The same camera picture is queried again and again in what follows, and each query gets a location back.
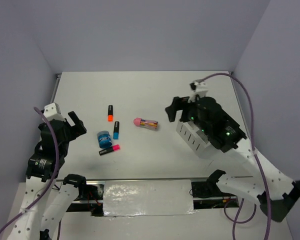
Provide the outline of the blue slime jar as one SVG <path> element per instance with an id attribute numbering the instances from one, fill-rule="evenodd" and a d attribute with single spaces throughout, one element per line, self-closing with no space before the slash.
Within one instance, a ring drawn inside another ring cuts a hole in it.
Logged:
<path id="1" fill-rule="evenodd" d="M 113 145 L 110 133 L 107 130 L 97 133 L 97 141 L 101 149 L 106 149 Z"/>

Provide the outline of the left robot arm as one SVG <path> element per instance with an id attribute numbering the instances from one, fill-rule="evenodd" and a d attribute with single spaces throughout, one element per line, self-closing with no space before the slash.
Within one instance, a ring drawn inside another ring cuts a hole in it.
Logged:
<path id="1" fill-rule="evenodd" d="M 24 197 L 8 236 L 10 240 L 52 239 L 72 202 L 85 198 L 88 193 L 86 178 L 70 173 L 63 179 L 52 203 L 48 204 L 70 142 L 86 134 L 87 130 L 74 111 L 68 113 L 73 125 L 55 108 L 38 113 L 43 119 L 38 126 L 40 141 L 27 163 Z"/>

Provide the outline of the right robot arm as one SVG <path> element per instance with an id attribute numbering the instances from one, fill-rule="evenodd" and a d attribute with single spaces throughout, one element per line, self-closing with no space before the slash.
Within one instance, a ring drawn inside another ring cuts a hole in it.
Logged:
<path id="1" fill-rule="evenodd" d="M 300 198 L 300 180 L 293 180 L 277 169 L 241 130 L 240 125 L 212 97 L 174 97 L 165 108 L 168 120 L 181 117 L 176 131 L 201 159 L 217 157 L 234 160 L 247 170 L 254 182 L 236 180 L 229 171 L 215 170 L 207 179 L 207 190 L 213 196 L 229 193 L 246 199 L 280 223 Z"/>

